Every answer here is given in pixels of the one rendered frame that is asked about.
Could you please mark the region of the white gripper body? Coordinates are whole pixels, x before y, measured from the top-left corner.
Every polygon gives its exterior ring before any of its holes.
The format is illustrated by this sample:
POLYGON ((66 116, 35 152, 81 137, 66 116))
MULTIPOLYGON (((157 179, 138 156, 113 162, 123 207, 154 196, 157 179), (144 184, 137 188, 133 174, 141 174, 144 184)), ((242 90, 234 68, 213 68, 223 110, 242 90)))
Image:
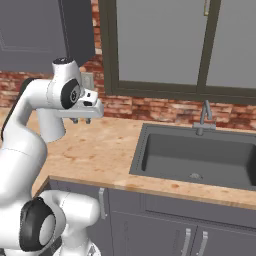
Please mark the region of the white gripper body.
POLYGON ((58 116, 62 118, 102 118, 103 115, 104 105, 100 100, 92 106, 85 100, 79 100, 72 108, 58 111, 58 116))

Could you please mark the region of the dark framed window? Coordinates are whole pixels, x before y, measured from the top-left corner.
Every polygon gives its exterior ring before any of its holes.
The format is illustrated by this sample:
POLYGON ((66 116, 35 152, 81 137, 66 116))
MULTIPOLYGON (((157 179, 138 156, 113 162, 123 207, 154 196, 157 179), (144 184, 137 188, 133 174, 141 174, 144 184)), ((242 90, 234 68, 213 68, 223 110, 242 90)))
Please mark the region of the dark framed window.
POLYGON ((256 105, 256 0, 99 0, 108 95, 256 105))

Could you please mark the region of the dark grey sink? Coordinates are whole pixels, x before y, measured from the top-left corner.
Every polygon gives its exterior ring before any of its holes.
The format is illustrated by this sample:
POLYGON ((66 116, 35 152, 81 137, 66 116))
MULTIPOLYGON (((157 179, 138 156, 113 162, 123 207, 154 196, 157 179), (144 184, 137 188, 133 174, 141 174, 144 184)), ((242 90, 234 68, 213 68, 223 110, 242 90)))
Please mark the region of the dark grey sink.
POLYGON ((130 173, 256 191, 256 135, 143 124, 130 173))

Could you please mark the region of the narrow grey cupboard door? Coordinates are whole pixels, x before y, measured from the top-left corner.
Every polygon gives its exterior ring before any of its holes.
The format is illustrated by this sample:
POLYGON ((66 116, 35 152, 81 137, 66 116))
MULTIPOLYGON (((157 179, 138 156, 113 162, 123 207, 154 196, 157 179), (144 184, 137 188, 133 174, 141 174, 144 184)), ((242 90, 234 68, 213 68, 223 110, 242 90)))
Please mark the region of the narrow grey cupboard door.
MULTIPOLYGON (((99 201, 99 188, 92 185, 76 184, 65 181, 50 180, 50 187, 61 191, 68 191, 78 194, 85 194, 93 197, 99 201)), ((108 189, 105 188, 104 192, 105 211, 107 213, 106 219, 100 217, 96 224, 88 228, 88 235, 92 241, 97 245, 101 251, 102 256, 113 256, 113 243, 111 233, 111 221, 109 216, 109 197, 108 189)))

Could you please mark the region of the grey tap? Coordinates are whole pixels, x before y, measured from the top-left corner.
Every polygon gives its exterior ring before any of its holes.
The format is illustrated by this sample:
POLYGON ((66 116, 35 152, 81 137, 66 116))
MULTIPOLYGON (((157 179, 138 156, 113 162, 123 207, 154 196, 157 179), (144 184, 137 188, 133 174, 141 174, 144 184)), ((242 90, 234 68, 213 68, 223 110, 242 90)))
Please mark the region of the grey tap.
POLYGON ((211 120, 212 119, 212 111, 210 108, 210 103, 208 100, 205 100, 202 104, 202 111, 200 116, 199 122, 194 122, 192 127, 196 129, 196 134, 198 136, 202 136, 205 129, 208 130, 215 130, 216 124, 215 123, 206 123, 205 120, 211 120))

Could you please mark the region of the grey under-sink cupboard door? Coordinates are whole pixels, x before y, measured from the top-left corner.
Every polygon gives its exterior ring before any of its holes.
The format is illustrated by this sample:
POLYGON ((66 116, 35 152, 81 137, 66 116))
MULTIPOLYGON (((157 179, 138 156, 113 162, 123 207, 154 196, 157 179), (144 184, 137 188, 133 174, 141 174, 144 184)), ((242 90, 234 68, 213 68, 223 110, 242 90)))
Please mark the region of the grey under-sink cupboard door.
POLYGON ((111 224, 114 256, 181 256, 186 228, 190 256, 196 231, 195 225, 122 212, 111 213, 111 224))
POLYGON ((197 229, 191 256, 197 256, 203 231, 209 235, 203 256, 256 256, 255 233, 206 227, 197 229))

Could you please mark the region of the grey false drawer front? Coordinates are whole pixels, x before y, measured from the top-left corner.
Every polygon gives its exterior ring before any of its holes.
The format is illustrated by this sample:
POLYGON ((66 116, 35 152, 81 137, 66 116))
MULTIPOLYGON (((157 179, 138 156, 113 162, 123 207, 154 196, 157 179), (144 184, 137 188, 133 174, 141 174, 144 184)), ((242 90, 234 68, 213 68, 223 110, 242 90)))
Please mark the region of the grey false drawer front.
POLYGON ((144 195, 147 211, 256 229, 256 210, 144 195))

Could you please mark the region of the grey wall socket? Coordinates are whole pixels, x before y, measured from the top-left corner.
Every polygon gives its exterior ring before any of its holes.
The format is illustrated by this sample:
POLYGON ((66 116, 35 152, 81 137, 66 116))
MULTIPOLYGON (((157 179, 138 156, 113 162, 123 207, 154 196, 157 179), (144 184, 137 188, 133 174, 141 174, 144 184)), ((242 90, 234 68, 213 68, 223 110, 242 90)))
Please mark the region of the grey wall socket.
POLYGON ((81 78, 82 78, 82 85, 89 89, 93 90, 94 89, 94 78, 93 74, 90 72, 82 72, 81 73, 81 78))

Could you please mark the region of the dark grey wall cupboard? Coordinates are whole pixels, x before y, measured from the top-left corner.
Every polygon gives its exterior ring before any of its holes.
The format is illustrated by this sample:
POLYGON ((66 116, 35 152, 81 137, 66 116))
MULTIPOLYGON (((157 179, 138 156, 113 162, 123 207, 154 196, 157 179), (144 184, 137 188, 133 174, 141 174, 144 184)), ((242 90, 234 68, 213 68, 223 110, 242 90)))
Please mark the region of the dark grey wall cupboard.
POLYGON ((0 0, 0 71, 50 74, 57 58, 94 55, 90 0, 0 0))

